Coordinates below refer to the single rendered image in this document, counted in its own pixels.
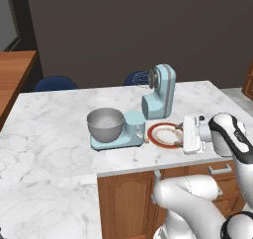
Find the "dark framed window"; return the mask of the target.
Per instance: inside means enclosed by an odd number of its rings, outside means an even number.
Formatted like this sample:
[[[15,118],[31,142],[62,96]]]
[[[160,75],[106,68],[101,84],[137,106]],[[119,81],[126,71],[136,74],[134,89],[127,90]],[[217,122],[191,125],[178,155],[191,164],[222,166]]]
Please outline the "dark framed window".
[[[10,51],[20,41],[12,0],[0,0],[0,51]]]

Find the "grey metal mixer bowl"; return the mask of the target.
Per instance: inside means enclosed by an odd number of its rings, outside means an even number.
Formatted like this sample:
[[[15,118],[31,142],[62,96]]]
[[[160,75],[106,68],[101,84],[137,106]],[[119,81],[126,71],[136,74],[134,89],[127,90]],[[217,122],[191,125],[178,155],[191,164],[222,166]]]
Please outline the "grey metal mixer bowl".
[[[116,140],[123,131],[124,115],[114,108],[100,108],[87,116],[91,136],[102,143]]]

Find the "wooden cabinet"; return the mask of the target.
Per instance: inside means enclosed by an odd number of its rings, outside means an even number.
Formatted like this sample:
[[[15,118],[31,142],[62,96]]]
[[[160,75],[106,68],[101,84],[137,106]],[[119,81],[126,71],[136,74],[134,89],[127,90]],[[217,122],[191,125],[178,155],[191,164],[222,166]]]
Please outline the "wooden cabinet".
[[[251,59],[250,67],[241,92],[253,101],[253,58]]]

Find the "dark blue chair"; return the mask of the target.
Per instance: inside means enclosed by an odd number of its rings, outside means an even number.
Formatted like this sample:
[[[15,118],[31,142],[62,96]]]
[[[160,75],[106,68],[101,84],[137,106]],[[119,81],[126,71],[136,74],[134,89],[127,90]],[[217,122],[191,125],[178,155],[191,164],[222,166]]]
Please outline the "dark blue chair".
[[[126,78],[124,85],[125,86],[148,85],[149,84],[148,75],[149,75],[148,71],[132,72]]]
[[[61,90],[74,90],[76,84],[69,78],[64,76],[49,76],[38,82],[35,86],[35,92],[49,92]]]

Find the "wooden drawer front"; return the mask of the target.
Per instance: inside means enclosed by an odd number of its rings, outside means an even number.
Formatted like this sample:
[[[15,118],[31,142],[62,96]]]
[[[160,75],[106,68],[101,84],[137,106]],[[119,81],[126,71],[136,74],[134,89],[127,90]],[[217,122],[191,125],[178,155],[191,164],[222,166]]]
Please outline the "wooden drawer front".
[[[244,207],[245,200],[237,187],[235,177],[219,178],[216,182],[222,191],[222,195],[214,201],[219,211],[225,217],[240,211]]]
[[[199,165],[192,165],[188,169],[188,174],[189,175],[209,175],[208,172],[208,166],[212,166],[214,169],[221,169],[223,168],[226,164],[228,164],[232,172],[228,174],[223,174],[223,175],[217,175],[217,176],[212,176],[219,185],[225,185],[225,186],[236,186],[236,179],[235,179],[235,172],[234,172],[234,166],[232,161],[222,161],[222,162],[213,162],[213,163],[206,163],[206,164],[199,164]]]

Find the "wooden cupboard door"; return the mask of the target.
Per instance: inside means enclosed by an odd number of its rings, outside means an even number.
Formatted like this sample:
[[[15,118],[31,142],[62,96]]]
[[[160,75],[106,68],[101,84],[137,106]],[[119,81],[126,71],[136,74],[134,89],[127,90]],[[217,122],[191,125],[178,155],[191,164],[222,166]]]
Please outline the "wooden cupboard door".
[[[103,239],[152,239],[153,172],[98,179]]]

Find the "light blue stand mixer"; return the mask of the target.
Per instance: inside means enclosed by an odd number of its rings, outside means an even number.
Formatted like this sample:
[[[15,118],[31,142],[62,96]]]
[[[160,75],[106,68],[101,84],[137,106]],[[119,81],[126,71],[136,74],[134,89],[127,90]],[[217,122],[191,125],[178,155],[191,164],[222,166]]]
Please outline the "light blue stand mixer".
[[[90,144],[95,150],[141,146],[144,142],[145,123],[148,120],[167,119],[172,110],[176,72],[168,64],[158,64],[149,72],[149,87],[153,92],[141,98],[141,111],[128,111],[120,136],[108,143],[95,140],[90,134]]]

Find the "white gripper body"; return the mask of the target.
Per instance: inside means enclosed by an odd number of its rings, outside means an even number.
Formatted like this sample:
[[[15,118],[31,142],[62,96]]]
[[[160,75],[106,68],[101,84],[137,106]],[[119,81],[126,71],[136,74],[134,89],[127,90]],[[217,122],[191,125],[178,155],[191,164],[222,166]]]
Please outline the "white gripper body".
[[[192,155],[202,150],[202,141],[199,132],[197,116],[184,116],[183,120],[183,151]]]

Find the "wooden table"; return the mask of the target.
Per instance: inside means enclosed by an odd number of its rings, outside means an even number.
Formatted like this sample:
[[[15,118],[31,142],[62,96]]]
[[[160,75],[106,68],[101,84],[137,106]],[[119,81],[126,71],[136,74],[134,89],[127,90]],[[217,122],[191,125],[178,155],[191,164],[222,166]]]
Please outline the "wooden table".
[[[0,130],[37,60],[35,50],[0,51]]]

